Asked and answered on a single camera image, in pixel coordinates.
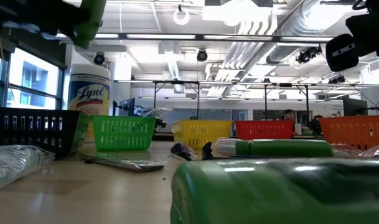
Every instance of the red basket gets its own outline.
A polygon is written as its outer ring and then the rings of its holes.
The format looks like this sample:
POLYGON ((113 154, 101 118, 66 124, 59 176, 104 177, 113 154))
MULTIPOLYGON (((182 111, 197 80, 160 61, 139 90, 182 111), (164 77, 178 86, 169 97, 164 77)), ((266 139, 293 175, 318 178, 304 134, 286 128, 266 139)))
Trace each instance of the red basket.
POLYGON ((291 139, 294 121, 235 121, 238 139, 291 139))
POLYGON ((319 123, 330 144, 348 144, 360 150, 379 145, 379 115, 319 118, 319 123))

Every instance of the green basket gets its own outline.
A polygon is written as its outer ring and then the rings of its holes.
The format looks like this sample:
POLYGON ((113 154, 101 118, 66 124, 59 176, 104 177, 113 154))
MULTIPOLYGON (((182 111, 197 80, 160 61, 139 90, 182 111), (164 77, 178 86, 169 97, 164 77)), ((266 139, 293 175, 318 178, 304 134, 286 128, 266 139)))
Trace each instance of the green basket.
POLYGON ((92 116, 97 151, 143 150, 151 146, 155 118, 92 116))

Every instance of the wooden table surface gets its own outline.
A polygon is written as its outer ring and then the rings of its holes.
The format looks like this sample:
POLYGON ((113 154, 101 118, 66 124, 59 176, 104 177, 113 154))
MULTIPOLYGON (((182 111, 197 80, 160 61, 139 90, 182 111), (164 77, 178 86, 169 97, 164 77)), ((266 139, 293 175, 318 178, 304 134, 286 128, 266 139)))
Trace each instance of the wooden table surface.
POLYGON ((150 173, 84 164, 75 157, 52 162, 0 189, 0 224, 169 223, 171 179, 181 163, 167 157, 172 144, 153 142, 147 152, 127 154, 168 162, 150 173))

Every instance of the disinfecting wipes container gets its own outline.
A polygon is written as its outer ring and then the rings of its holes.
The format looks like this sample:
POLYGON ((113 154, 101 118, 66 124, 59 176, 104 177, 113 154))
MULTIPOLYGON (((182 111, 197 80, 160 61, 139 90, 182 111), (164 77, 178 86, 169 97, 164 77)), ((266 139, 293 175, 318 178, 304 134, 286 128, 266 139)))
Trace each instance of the disinfecting wipes container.
MULTIPOLYGON (((90 64, 74 64, 70 70, 68 110, 80 110, 89 115, 109 115, 109 70, 90 64)), ((86 141, 93 141, 92 123, 86 141)))

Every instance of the plastic basket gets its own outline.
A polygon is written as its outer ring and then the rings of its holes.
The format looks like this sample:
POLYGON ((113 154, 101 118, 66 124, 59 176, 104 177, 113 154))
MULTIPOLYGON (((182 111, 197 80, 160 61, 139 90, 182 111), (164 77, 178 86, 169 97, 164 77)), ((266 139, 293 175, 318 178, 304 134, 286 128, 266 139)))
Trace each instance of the plastic basket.
POLYGON ((291 139, 294 121, 235 121, 238 139, 291 139))
POLYGON ((174 141, 183 142, 193 149, 201 149, 218 138, 228 138, 231 121, 182 120, 173 123, 174 141))
POLYGON ((0 146, 35 145, 67 156, 82 146, 89 121, 81 111, 0 108, 0 146))
POLYGON ((319 118, 325 140, 360 150, 379 145, 379 115, 319 118))
POLYGON ((97 151, 143 150, 151 146, 155 118, 93 116, 97 151))

